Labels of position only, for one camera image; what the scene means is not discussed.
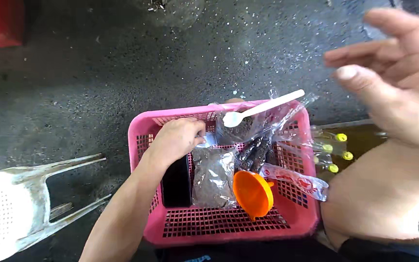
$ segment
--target chair leg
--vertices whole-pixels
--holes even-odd
[[[57,207],[51,209],[49,213],[49,220],[53,220],[56,217],[64,214],[65,212],[71,210],[73,208],[72,203],[58,205]]]
[[[50,176],[62,173],[67,170],[106,160],[106,158],[103,158],[102,156],[102,154],[96,154],[52,164],[38,165],[34,167],[11,167],[1,171],[12,173],[14,175],[13,183],[20,184],[35,177],[49,178]]]
[[[35,245],[36,243],[42,241],[43,239],[49,237],[50,235],[58,232],[61,229],[63,229],[64,227],[66,227],[70,223],[76,221],[80,217],[83,217],[88,212],[94,210],[98,206],[106,203],[106,199],[110,196],[111,196],[111,194],[97,200],[94,203],[91,203],[90,205],[85,206],[81,210],[79,210],[75,213],[72,213],[72,214],[66,216],[65,218],[62,218],[59,221],[56,221],[54,223],[48,223],[48,225],[44,229],[36,232],[35,234],[29,235],[29,236],[26,236],[24,238],[21,238],[21,239],[17,240],[16,247],[18,248],[19,251],[23,251],[23,250]]]

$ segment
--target black container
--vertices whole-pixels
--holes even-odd
[[[180,158],[166,170],[161,180],[162,204],[166,208],[189,207],[192,193],[188,155]]]

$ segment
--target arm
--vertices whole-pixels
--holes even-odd
[[[419,17],[374,9],[365,21],[394,36],[324,54],[335,77],[391,138],[330,183],[321,204],[334,247],[349,237],[419,243]]]
[[[96,221],[80,262],[128,261],[142,239],[151,200],[167,168],[205,143],[205,123],[182,118],[166,123],[130,177]]]

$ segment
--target pink plastic basket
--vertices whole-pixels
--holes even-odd
[[[249,104],[260,104],[265,100]],[[297,101],[285,106],[295,107]],[[181,109],[148,111],[135,117],[129,127],[129,154],[131,171],[147,150],[160,128],[168,121],[182,117],[196,117],[206,122],[207,131],[215,130],[216,112],[224,107],[235,110],[244,103],[208,105]],[[310,122],[305,109],[294,116],[295,122],[284,128],[299,128],[304,139],[311,138]],[[274,145],[279,166],[299,173],[316,176],[314,163],[308,158],[286,152]],[[311,148],[301,150],[311,153]],[[189,154],[189,173],[193,181],[194,165]],[[222,243],[236,240],[275,240],[311,235],[318,222],[318,203],[288,182],[273,181],[271,188],[274,206],[263,218],[251,222],[240,207],[231,210],[218,208],[166,208],[162,205],[161,186],[151,202],[148,223],[143,236],[157,247],[186,246],[202,243]]]

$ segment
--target plastic wrapper with red print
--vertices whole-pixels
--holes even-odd
[[[264,178],[293,183],[305,194],[311,196],[312,198],[326,201],[329,185],[319,178],[305,176],[298,172],[268,163],[263,165],[260,175]]]

